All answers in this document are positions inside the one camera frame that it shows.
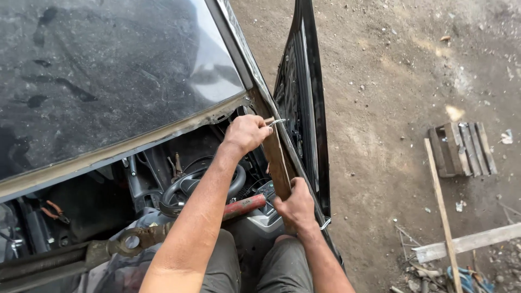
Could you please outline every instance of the wooden board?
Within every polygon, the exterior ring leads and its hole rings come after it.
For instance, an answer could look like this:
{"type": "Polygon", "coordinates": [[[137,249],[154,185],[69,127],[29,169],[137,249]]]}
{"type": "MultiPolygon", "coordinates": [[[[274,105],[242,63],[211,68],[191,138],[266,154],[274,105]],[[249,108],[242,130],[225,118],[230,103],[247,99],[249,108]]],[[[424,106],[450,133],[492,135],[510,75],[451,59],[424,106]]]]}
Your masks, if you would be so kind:
{"type": "Polygon", "coordinates": [[[487,163],[489,166],[490,174],[497,174],[498,170],[495,168],[494,158],[492,157],[492,152],[490,152],[487,134],[485,133],[485,127],[483,126],[483,123],[481,123],[481,122],[476,123],[476,126],[478,128],[478,136],[479,136],[479,141],[481,142],[481,148],[483,149],[483,151],[485,153],[485,157],[487,158],[487,163]]]}
{"type": "Polygon", "coordinates": [[[427,150],[427,155],[429,157],[429,167],[430,167],[430,174],[432,176],[432,185],[434,187],[436,199],[438,200],[438,207],[440,208],[441,223],[443,224],[443,231],[445,233],[447,252],[449,253],[452,273],[454,275],[454,286],[456,287],[457,293],[463,293],[463,289],[461,287],[460,271],[457,266],[456,254],[454,253],[454,248],[452,245],[452,235],[451,235],[451,229],[449,226],[449,218],[447,217],[447,212],[445,210],[445,203],[443,202],[443,195],[441,194],[440,180],[438,178],[438,172],[436,171],[434,157],[432,155],[432,148],[430,146],[430,141],[428,138],[426,138],[424,140],[424,142],[425,142],[425,149],[427,150]]]}
{"type": "Polygon", "coordinates": [[[478,132],[476,131],[476,124],[469,123],[468,129],[470,130],[470,138],[472,139],[472,144],[474,145],[474,149],[476,150],[476,156],[478,158],[479,167],[481,168],[481,173],[483,175],[488,175],[488,167],[485,161],[485,157],[483,157],[483,150],[481,149],[481,144],[479,142],[478,132]]]}
{"type": "Polygon", "coordinates": [[[454,163],[454,172],[457,175],[472,175],[468,166],[467,155],[463,151],[464,145],[460,135],[460,128],[454,122],[445,124],[444,128],[452,162],[454,163]]]}
{"type": "MultiPolygon", "coordinates": [[[[264,139],[262,145],[266,159],[269,162],[269,172],[273,181],[275,194],[280,197],[281,200],[285,201],[291,195],[290,179],[286,169],[282,147],[280,145],[277,124],[274,124],[272,128],[273,133],[264,139]]],[[[287,234],[295,234],[293,227],[287,225],[286,222],[284,223],[284,228],[286,229],[287,234]]]]}
{"type": "Polygon", "coordinates": [[[434,157],[436,161],[436,167],[438,168],[438,173],[441,177],[449,177],[447,176],[447,168],[445,166],[445,159],[443,158],[443,152],[440,146],[440,139],[438,138],[438,134],[436,133],[435,128],[430,128],[428,130],[430,143],[432,144],[432,149],[434,151],[434,157]]]}
{"type": "MultiPolygon", "coordinates": [[[[521,223],[452,239],[452,243],[454,245],[454,253],[461,253],[517,237],[521,237],[521,223]]],[[[413,251],[416,252],[416,257],[418,257],[418,262],[420,263],[430,262],[447,256],[445,242],[413,248],[413,251]]]]}
{"type": "Polygon", "coordinates": [[[463,143],[465,144],[467,158],[470,162],[471,171],[474,174],[474,177],[481,176],[481,167],[479,166],[476,150],[474,149],[474,145],[472,144],[472,138],[470,137],[470,130],[468,129],[468,124],[459,123],[459,127],[461,131],[461,136],[463,138],[463,143]]]}

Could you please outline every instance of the car door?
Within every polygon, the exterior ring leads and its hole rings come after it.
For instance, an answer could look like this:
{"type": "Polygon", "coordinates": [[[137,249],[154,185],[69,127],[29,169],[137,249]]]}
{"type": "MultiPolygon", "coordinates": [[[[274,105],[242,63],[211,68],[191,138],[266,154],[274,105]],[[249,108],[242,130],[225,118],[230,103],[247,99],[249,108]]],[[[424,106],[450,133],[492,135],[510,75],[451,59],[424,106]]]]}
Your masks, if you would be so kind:
{"type": "Polygon", "coordinates": [[[295,0],[274,101],[325,216],[331,216],[322,72],[311,0],[295,0]]]}

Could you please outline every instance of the dirt ground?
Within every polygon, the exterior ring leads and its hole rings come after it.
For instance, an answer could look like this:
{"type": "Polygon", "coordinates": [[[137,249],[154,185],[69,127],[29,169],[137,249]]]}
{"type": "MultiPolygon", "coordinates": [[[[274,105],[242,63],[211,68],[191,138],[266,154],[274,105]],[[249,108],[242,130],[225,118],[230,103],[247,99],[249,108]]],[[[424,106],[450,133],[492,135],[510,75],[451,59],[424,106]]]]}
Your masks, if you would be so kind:
{"type": "MultiPolygon", "coordinates": [[[[231,3],[273,89],[294,2],[231,3]]],[[[450,120],[448,106],[465,112],[461,120],[484,123],[499,172],[441,180],[453,238],[507,225],[497,194],[521,211],[521,2],[315,0],[314,10],[327,107],[329,229],[357,292],[405,288],[393,219],[423,245],[444,239],[423,138],[428,127],[450,120]],[[439,41],[444,35],[450,46],[439,41]],[[499,142],[506,129],[513,144],[499,142]],[[467,206],[459,213],[461,199],[467,206]]],[[[521,292],[511,261],[498,255],[502,245],[516,256],[514,243],[501,243],[478,249],[478,265],[491,279],[504,275],[498,292],[521,292]]],[[[459,254],[458,264],[472,265],[472,254],[459,254]]]]}

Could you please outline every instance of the red-handled pliers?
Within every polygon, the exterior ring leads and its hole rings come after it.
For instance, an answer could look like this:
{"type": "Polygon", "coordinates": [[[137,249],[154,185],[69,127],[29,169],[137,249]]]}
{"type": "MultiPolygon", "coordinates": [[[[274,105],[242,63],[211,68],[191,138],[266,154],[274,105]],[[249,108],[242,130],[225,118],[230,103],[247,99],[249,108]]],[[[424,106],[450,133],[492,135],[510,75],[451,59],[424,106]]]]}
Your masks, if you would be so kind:
{"type": "Polygon", "coordinates": [[[60,209],[60,207],[57,204],[55,204],[54,202],[52,202],[50,200],[47,200],[45,202],[56,210],[57,215],[51,213],[48,209],[46,209],[44,207],[40,208],[42,210],[42,212],[44,212],[47,216],[49,216],[53,219],[58,219],[58,220],[64,222],[65,224],[70,224],[69,219],[64,216],[64,212],[60,209]]]}

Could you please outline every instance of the man's right hand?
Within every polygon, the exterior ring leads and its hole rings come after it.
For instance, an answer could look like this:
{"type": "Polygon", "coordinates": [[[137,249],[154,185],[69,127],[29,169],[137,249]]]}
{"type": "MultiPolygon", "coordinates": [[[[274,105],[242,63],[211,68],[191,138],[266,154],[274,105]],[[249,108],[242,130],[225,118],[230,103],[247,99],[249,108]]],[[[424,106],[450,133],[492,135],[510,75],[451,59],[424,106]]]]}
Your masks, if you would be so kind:
{"type": "Polygon", "coordinates": [[[315,220],[315,202],[309,193],[306,180],[295,177],[291,180],[291,195],[286,201],[276,197],[273,206],[298,234],[318,228],[315,220]]]}

